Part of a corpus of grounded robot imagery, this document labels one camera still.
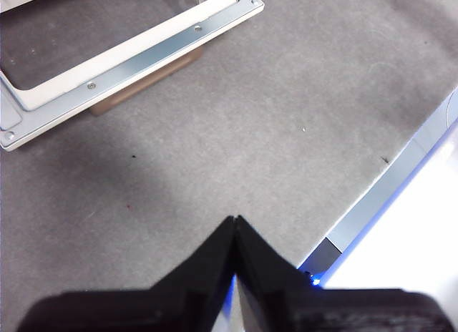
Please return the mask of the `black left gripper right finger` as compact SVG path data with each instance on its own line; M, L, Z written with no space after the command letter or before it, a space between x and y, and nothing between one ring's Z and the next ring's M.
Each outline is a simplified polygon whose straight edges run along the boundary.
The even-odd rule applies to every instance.
M238 277L264 331L453 331L439 304L400 289L323 289L236 218Z

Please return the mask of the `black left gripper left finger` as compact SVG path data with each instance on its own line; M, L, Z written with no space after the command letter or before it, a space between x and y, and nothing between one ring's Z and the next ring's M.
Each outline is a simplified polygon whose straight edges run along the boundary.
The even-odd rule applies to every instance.
M135 290L73 291L37 301L18 331L210 331L233 280L230 216L175 269Z

